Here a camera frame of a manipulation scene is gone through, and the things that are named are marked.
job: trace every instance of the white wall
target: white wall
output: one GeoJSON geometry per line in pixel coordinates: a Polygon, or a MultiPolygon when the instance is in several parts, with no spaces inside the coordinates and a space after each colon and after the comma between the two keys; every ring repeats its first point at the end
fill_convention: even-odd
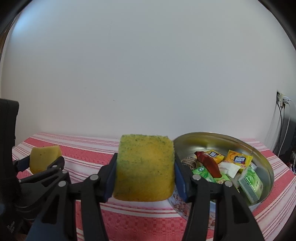
{"type": "Polygon", "coordinates": [[[17,142],[212,131],[271,146],[295,64],[257,0],[34,0],[9,39],[2,97],[20,102],[17,142]]]}

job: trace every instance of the yellow snack package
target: yellow snack package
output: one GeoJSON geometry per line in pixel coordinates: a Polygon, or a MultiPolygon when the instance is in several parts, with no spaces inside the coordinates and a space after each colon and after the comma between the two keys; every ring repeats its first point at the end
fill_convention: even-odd
{"type": "Polygon", "coordinates": [[[224,161],[234,163],[240,166],[239,173],[242,173],[242,171],[251,164],[252,159],[253,159],[252,156],[248,156],[245,154],[238,153],[236,151],[229,150],[227,157],[225,158],[224,161]]]}
{"type": "Polygon", "coordinates": [[[220,154],[219,152],[216,152],[214,150],[209,150],[206,153],[209,156],[211,156],[217,164],[219,164],[220,162],[222,162],[223,159],[224,159],[224,156],[222,154],[220,154]]]}

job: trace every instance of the striped tablecloth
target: striped tablecloth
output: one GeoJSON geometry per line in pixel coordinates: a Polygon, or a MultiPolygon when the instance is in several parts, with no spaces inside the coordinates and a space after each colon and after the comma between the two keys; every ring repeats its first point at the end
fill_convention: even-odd
{"type": "MultiPolygon", "coordinates": [[[[258,149],[270,162],[275,176],[274,187],[268,198],[253,214],[265,240],[272,241],[287,222],[296,204],[296,177],[288,167],[267,147],[254,139],[242,139],[258,149]]],[[[97,173],[109,163],[118,149],[117,139],[57,135],[40,132],[13,149],[13,159],[30,154],[32,147],[60,145],[65,158],[65,169],[72,183],[81,182],[97,173]]],[[[18,178],[31,175],[30,170],[18,174],[18,178]]],[[[108,237],[112,241],[179,241],[182,239],[186,221],[170,206],[161,202],[123,202],[110,198],[101,204],[108,237]]],[[[76,226],[79,240],[83,238],[80,202],[76,202],[76,226]]],[[[212,240],[213,230],[208,230],[212,240]]]]}

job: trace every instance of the green-stained sponge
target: green-stained sponge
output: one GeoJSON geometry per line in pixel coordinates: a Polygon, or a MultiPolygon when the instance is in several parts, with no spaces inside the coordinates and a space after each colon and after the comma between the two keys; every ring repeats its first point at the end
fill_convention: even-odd
{"type": "Polygon", "coordinates": [[[174,145],[168,137],[123,135],[113,196],[123,201],[169,198],[175,186],[174,145]]]}

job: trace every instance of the red candy wrapper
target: red candy wrapper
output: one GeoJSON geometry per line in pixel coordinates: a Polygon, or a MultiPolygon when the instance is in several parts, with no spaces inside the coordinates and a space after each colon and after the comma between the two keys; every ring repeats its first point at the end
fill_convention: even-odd
{"type": "Polygon", "coordinates": [[[197,157],[197,160],[204,165],[204,167],[209,171],[213,178],[222,177],[219,167],[214,159],[205,153],[204,151],[196,151],[194,154],[197,157]]]}

